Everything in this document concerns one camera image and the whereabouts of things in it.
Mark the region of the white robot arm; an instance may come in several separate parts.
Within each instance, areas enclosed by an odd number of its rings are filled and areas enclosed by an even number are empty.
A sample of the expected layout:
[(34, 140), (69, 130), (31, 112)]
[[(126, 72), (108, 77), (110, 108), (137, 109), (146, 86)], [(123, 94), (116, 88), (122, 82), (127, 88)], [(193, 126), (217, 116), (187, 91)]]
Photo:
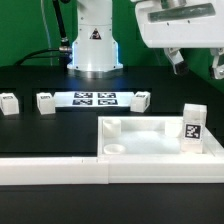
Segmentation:
[[(143, 42), (160, 48), (175, 74), (188, 71), (180, 51), (207, 48), (211, 76), (224, 79), (224, 0), (130, 0)], [(112, 0), (77, 0), (78, 36), (72, 44), (71, 73), (101, 77), (118, 70), (118, 44), (112, 34)]]

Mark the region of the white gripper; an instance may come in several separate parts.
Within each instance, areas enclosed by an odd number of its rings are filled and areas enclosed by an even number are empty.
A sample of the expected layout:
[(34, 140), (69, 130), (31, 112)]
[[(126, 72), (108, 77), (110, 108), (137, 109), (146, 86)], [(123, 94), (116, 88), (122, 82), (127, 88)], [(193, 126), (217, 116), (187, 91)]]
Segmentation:
[(136, 4), (135, 15), (144, 43), (165, 48), (176, 75), (189, 71), (179, 48), (212, 48), (211, 77), (224, 79), (224, 0), (186, 0), (170, 9), (160, 0), (146, 0)]

